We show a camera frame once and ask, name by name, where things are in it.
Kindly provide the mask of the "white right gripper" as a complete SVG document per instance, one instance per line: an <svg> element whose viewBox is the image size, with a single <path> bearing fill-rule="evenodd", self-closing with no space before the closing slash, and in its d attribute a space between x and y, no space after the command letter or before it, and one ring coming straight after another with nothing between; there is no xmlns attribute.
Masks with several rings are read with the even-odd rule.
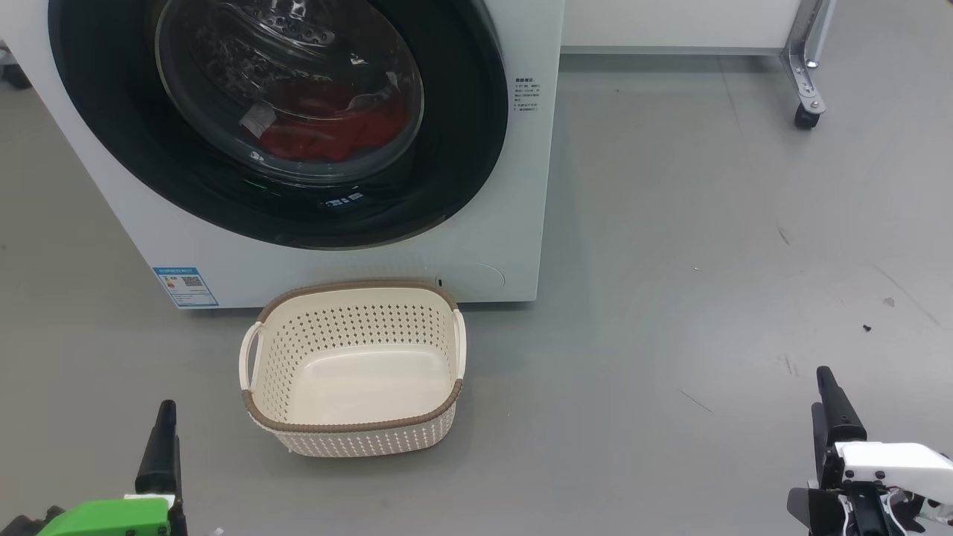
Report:
<svg viewBox="0 0 953 536"><path fill-rule="evenodd" d="M823 488L825 454L843 462L843 535L923 533L922 522L951 525L952 462L916 442L867 441L867 430L828 366L817 368L820 403L812 404L816 484Z"/></svg>

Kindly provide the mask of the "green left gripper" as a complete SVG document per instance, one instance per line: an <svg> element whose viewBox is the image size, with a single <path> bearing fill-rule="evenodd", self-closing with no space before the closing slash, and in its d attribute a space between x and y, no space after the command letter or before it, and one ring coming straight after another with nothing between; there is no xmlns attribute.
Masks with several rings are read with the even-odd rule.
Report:
<svg viewBox="0 0 953 536"><path fill-rule="evenodd" d="M162 401L136 475L136 494L82 502L45 523L40 535L186 535L179 495L176 403Z"/></svg>

